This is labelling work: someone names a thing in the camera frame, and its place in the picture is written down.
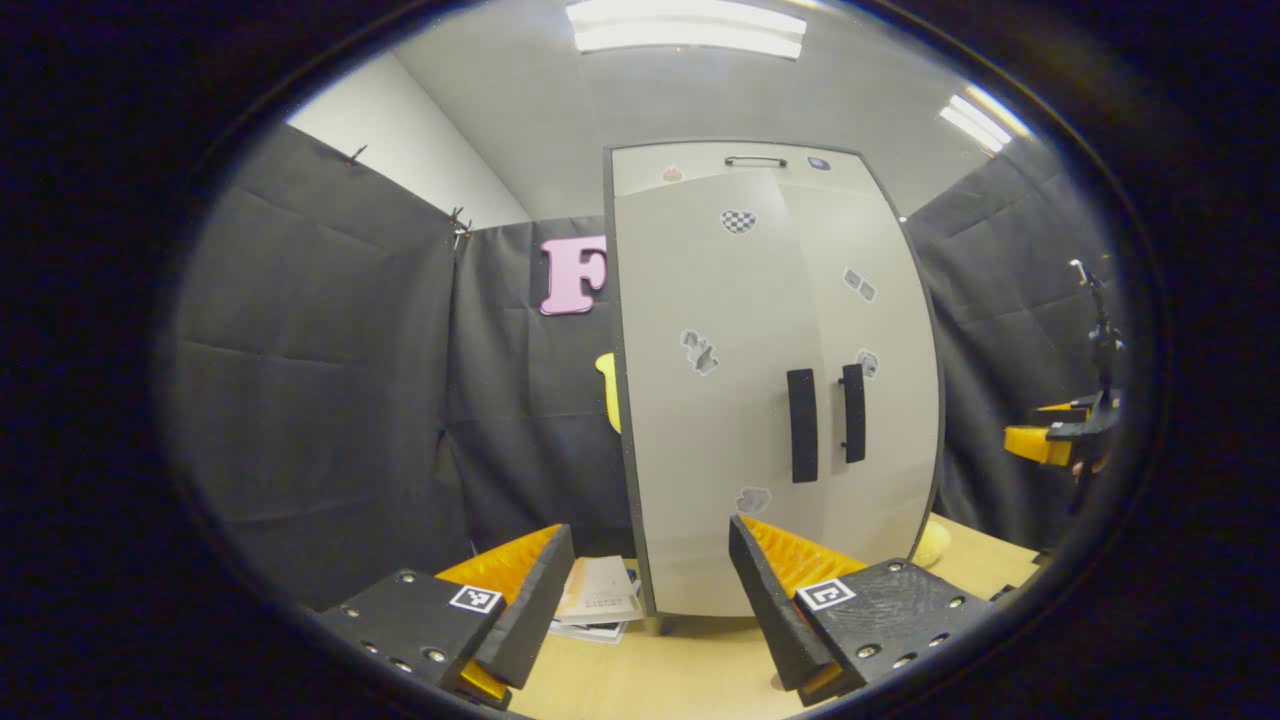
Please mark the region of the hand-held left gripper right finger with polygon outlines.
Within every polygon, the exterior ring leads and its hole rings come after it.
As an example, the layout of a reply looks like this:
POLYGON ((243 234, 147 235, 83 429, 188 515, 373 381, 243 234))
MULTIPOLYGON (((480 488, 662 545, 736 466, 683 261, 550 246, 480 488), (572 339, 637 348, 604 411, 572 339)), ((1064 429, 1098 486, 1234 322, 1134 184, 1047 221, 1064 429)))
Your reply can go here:
POLYGON ((744 515, 728 550, 782 687, 805 707, 899 675, 996 606, 906 559, 865 565, 744 515))

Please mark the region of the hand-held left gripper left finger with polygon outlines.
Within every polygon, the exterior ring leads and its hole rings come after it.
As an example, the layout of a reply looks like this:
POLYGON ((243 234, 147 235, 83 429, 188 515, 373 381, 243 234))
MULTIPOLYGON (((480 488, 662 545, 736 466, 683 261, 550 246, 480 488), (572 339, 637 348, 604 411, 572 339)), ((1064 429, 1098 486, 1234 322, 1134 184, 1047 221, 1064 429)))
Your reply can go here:
POLYGON ((575 562, 554 524, 438 573, 402 568, 317 615, 347 650, 498 711, 531 675, 575 562))

